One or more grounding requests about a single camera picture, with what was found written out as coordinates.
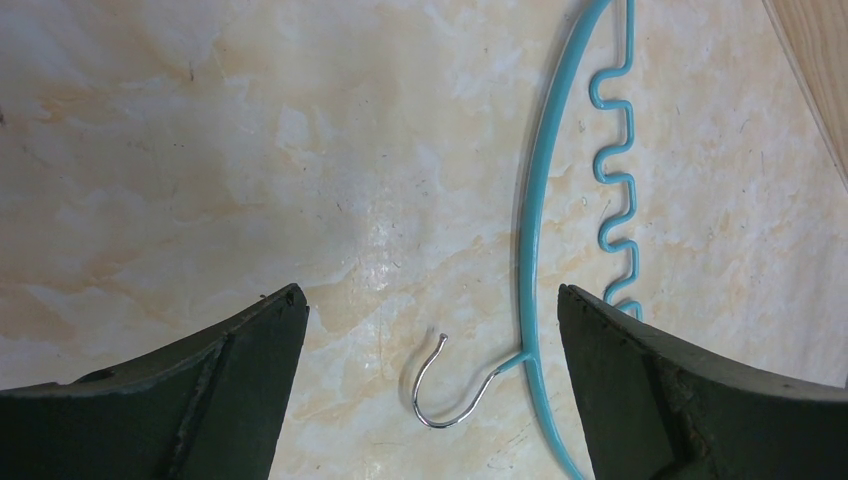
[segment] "clothes hanger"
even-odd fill
[[[539,237],[542,225],[542,207],[545,201],[545,187],[550,172],[551,159],[553,157],[554,145],[557,132],[559,131],[562,115],[565,110],[566,100],[577,67],[589,43],[589,38],[595,29],[598,18],[604,12],[611,0],[592,0],[577,19],[571,36],[563,49],[559,64],[556,67],[553,80],[551,81],[548,96],[542,110],[542,118],[539,129],[536,132],[536,141],[530,158],[527,185],[525,188],[524,202],[519,225],[519,264],[518,264],[518,307],[519,325],[521,328],[521,351],[512,358],[492,370],[483,381],[471,404],[458,416],[438,422],[427,418],[418,406],[418,393],[421,381],[427,369],[436,360],[444,348],[448,336],[442,333],[439,343],[433,353],[422,365],[412,390],[412,407],[415,415],[425,425],[431,428],[447,428],[465,420],[477,405],[496,376],[504,373],[518,365],[523,364],[527,373],[527,381],[530,386],[530,396],[533,402],[533,410],[536,413],[539,426],[553,452],[557,461],[565,473],[574,479],[582,479],[577,467],[574,465],[568,450],[557,431],[556,422],[553,418],[551,406],[548,403],[548,395],[545,390],[545,381],[542,373],[542,360],[539,351],[538,318],[536,309],[536,273],[538,268]],[[598,233],[598,243],[601,248],[609,253],[629,251],[631,258],[630,274],[612,282],[604,292],[604,301],[610,303],[612,297],[622,288],[633,283],[639,276],[639,247],[629,239],[618,240],[609,243],[607,235],[609,231],[622,223],[633,218],[636,213],[636,185],[633,176],[628,173],[606,174],[603,169],[604,161],[610,155],[620,154],[628,151],[633,145],[633,108],[626,100],[604,100],[601,98],[599,87],[601,82],[608,78],[619,77],[630,71],[633,65],[633,40],[634,40],[634,0],[625,0],[625,55],[624,62],[620,67],[608,68],[597,72],[589,83],[589,96],[592,104],[601,110],[622,109],[625,114],[626,137],[620,145],[610,145],[602,148],[595,156],[593,169],[595,178],[604,184],[624,183],[628,190],[629,209],[627,212],[614,215],[606,219],[601,225]],[[642,308],[638,302],[625,300],[617,305],[621,310],[632,311],[641,319]]]

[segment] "wooden edge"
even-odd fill
[[[848,158],[840,160],[839,155],[836,153],[836,147],[833,144],[833,139],[830,136],[830,132],[827,129],[827,125],[824,122],[821,111],[816,104],[816,100],[813,98],[813,92],[810,90],[807,78],[801,70],[798,58],[795,56],[795,51],[789,43],[789,38],[786,35],[786,30],[783,28],[780,16],[777,14],[777,10],[774,7],[773,0],[763,0],[763,6],[766,9],[766,13],[771,21],[772,27],[774,27],[774,32],[777,34],[777,38],[780,41],[780,46],[783,48],[783,53],[789,61],[789,66],[792,68],[795,80],[798,81],[798,86],[801,87],[801,93],[804,94],[804,99],[807,101],[810,113],[813,114],[813,120],[816,122],[819,133],[824,140],[825,148],[827,148],[828,153],[830,153],[830,160],[833,163],[833,166],[836,167],[836,171],[839,172],[839,178],[842,179],[842,185],[844,185],[845,190],[848,191],[848,172],[845,171],[845,164],[848,163]]]

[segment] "silver hook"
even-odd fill
[[[480,387],[480,390],[477,391],[477,395],[474,396],[474,400],[471,402],[471,405],[469,405],[468,408],[466,408],[465,411],[460,413],[456,418],[448,420],[447,422],[434,422],[433,420],[430,420],[421,413],[421,409],[418,407],[418,389],[421,388],[421,379],[424,378],[424,372],[430,368],[430,365],[434,360],[436,360],[436,357],[442,353],[442,347],[445,346],[445,342],[447,341],[447,335],[444,333],[439,335],[439,344],[436,346],[436,349],[433,350],[433,353],[430,354],[430,357],[427,358],[427,361],[424,362],[424,365],[421,366],[421,370],[418,371],[418,376],[415,377],[415,386],[412,388],[412,409],[415,410],[415,416],[418,417],[418,420],[421,420],[421,423],[431,428],[448,428],[465,420],[465,418],[471,415],[471,412],[477,408],[477,404],[480,403],[480,397],[482,397],[483,393],[486,392],[486,389],[489,388],[489,384],[492,383],[492,380],[494,380],[494,378],[502,372],[500,367],[492,370],[492,373],[490,373],[489,376],[486,377],[486,380],[483,381],[483,385]]]

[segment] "marble surface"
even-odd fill
[[[429,431],[410,377],[461,406],[517,345],[517,178],[582,2],[8,0],[0,6],[0,387],[71,381],[298,282],[313,306],[272,478],[551,478],[522,374]],[[556,289],[625,271],[595,243],[620,119],[589,75],[563,119],[538,297],[560,431],[590,474]],[[756,367],[848,373],[848,195],[759,1],[637,5],[648,322]]]

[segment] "metal hook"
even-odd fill
[[[486,392],[486,389],[489,388],[489,384],[492,383],[492,380],[503,371],[501,367],[498,367],[492,370],[492,373],[486,377],[486,380],[483,381],[483,385],[480,387],[480,390],[477,391],[477,395],[474,396],[474,400],[471,401],[471,405],[468,406],[462,413],[457,415],[455,418],[448,420],[447,422],[434,422],[429,418],[425,417],[423,413],[421,413],[421,409],[418,407],[418,389],[421,387],[421,379],[424,378],[424,372],[430,368],[430,365],[436,360],[436,357],[442,353],[442,348],[445,346],[445,342],[448,341],[448,336],[444,333],[439,335],[439,344],[436,346],[436,349],[433,350],[433,353],[427,358],[427,361],[424,362],[424,365],[421,366],[421,370],[418,371],[418,376],[415,377],[415,386],[412,388],[412,408],[415,410],[415,416],[418,417],[418,420],[421,420],[421,423],[427,425],[430,428],[448,428],[456,425],[457,423],[465,420],[466,417],[471,415],[471,412],[477,408],[477,404],[480,403],[480,397],[483,396],[483,393]]]

